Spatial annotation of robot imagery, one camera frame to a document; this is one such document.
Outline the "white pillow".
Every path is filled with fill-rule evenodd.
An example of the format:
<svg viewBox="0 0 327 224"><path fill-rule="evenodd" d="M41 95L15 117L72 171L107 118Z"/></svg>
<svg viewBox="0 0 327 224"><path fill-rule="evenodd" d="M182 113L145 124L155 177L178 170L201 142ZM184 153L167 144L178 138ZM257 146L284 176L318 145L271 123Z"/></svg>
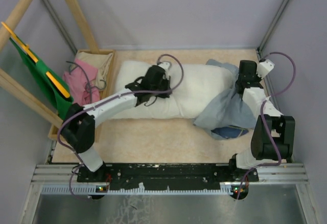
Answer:
<svg viewBox="0 0 327 224"><path fill-rule="evenodd" d="M150 64L141 61L124 61L115 83L115 92L136 78L144 76ZM221 67L205 64L183 64L184 77L169 98L158 98L148 107L141 104L122 111L111 119L171 119L196 118L218 94L231 85L231 72ZM173 88L181 78L178 64L170 70Z"/></svg>

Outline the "light blue pillowcase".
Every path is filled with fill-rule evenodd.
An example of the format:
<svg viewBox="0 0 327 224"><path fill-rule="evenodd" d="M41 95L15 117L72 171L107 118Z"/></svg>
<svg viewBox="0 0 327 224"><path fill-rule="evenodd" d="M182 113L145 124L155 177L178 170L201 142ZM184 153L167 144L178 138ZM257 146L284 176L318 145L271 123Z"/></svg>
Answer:
<svg viewBox="0 0 327 224"><path fill-rule="evenodd" d="M247 134L254 129L256 118L236 92L239 68L214 59L209 59L206 65L231 72L231 85L210 101L200 115L193 119L193 125L216 140L234 139Z"/></svg>

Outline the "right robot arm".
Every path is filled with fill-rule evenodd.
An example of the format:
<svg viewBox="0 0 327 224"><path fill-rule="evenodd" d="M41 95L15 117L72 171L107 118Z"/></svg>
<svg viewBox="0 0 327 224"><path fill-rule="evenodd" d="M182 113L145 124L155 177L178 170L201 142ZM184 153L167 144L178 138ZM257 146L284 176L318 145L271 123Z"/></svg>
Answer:
<svg viewBox="0 0 327 224"><path fill-rule="evenodd" d="M250 147L229 160L228 175L234 181L258 166L276 165L293 155L295 119L283 115L265 95L261 80L274 68L266 59L259 63L241 60L237 94L257 119Z"/></svg>

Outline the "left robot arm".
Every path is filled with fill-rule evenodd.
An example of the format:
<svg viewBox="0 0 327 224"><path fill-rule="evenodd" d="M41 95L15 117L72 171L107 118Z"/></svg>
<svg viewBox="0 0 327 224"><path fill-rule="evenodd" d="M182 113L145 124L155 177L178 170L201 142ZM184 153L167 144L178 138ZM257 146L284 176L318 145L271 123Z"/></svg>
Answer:
<svg viewBox="0 0 327 224"><path fill-rule="evenodd" d="M88 169L88 175L99 182L106 177L103 160L96 152L95 129L116 114L148 102L152 97L169 97L170 62L160 62L151 66L145 76L127 84L125 88L98 102L79 106L73 104L59 129L59 135L69 144L82 164Z"/></svg>

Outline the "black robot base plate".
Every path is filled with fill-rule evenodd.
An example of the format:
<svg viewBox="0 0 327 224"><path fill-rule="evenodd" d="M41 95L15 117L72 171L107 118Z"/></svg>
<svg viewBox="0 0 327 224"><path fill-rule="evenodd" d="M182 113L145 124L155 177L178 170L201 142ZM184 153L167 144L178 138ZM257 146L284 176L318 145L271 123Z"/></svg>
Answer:
<svg viewBox="0 0 327 224"><path fill-rule="evenodd" d="M105 183L111 190L219 190L223 182L240 182L247 170L234 163L150 164L112 163L91 172L78 170L79 183Z"/></svg>

